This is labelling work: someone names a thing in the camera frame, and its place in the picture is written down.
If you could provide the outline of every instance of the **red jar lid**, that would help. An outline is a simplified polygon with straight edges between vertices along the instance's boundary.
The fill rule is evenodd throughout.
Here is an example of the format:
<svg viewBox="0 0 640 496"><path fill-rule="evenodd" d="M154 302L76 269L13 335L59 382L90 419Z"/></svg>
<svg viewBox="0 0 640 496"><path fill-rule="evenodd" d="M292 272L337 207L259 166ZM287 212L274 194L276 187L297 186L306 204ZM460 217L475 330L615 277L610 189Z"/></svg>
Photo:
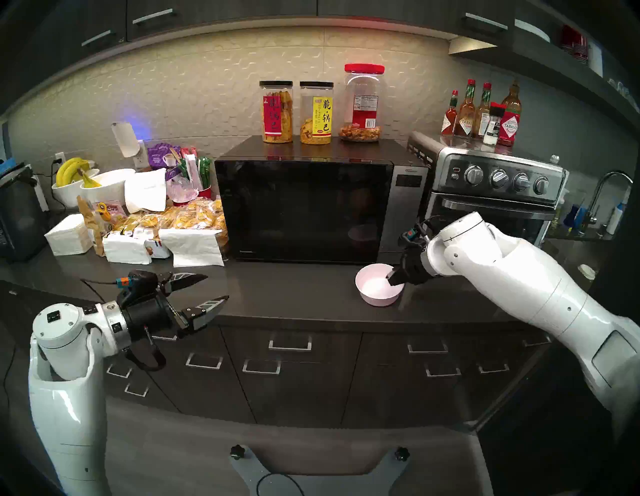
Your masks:
<svg viewBox="0 0 640 496"><path fill-rule="evenodd" d="M378 64L345 64L345 72L363 72L364 74L384 74L385 66Z"/></svg>

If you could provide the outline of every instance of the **yellow label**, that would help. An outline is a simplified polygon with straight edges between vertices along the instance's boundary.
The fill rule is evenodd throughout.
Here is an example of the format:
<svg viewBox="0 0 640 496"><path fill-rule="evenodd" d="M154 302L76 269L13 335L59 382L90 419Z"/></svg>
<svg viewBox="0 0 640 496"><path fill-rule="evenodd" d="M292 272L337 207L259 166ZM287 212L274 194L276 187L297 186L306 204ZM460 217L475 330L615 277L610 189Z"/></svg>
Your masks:
<svg viewBox="0 0 640 496"><path fill-rule="evenodd" d="M332 118L333 97L314 97L314 125L312 134L315 138L331 136Z"/></svg>

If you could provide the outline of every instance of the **faucet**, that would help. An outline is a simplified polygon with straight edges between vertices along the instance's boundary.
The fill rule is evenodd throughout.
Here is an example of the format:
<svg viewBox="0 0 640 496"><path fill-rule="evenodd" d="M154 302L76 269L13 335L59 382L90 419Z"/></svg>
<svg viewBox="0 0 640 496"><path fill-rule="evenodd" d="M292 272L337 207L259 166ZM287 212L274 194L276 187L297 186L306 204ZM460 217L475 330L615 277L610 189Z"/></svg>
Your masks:
<svg viewBox="0 0 640 496"><path fill-rule="evenodd" d="M604 183L606 183L610 177L614 177L616 175L624 177L627 181L629 181L629 184L633 186L633 179L631 179L621 170L612 170L611 172L607 172L604 176L602 176L598 181L598 185L596 186L595 191L593 192L593 198L591 199L591 203L589 204L589 209L587 210L587 213L584 215L584 219L580 224L579 234L584 234L587 227L595 224L598 221L598 219L596 219L595 217L595 212L593 211L593 209L596 207L596 203L598 202L598 197L600 196L600 192L602 190L602 186L604 186Z"/></svg>

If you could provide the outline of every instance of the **snack jar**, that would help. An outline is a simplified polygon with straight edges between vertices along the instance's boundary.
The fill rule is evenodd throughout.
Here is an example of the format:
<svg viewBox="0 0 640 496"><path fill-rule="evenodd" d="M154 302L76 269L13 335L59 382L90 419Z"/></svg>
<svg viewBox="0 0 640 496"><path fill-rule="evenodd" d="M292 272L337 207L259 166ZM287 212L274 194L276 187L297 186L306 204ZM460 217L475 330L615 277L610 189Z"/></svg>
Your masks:
<svg viewBox="0 0 640 496"><path fill-rule="evenodd" d="M344 71L346 100L340 137L348 141L378 141L381 131L378 111L385 66L345 64Z"/></svg>
<svg viewBox="0 0 640 496"><path fill-rule="evenodd" d="M300 141L306 145L331 143L333 83L300 81Z"/></svg>
<svg viewBox="0 0 640 496"><path fill-rule="evenodd" d="M262 88L262 140L290 143L293 140L293 81L260 81Z"/></svg>

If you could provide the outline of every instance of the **oven door handle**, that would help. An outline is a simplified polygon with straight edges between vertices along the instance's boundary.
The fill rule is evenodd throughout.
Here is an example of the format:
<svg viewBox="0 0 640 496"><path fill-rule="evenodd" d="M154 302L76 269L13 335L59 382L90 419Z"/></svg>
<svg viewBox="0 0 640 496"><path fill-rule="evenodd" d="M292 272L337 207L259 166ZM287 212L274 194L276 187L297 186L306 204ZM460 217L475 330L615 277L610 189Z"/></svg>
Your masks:
<svg viewBox="0 0 640 496"><path fill-rule="evenodd" d="M442 198L442 206L450 210L462 210L465 212L478 212L480 215L501 215L504 217L512 217L517 219L536 219L536 220L553 220L555 211L549 209L549 212L513 209L508 207L488 207L483 204L469 202L467 200L458 200L452 198Z"/></svg>

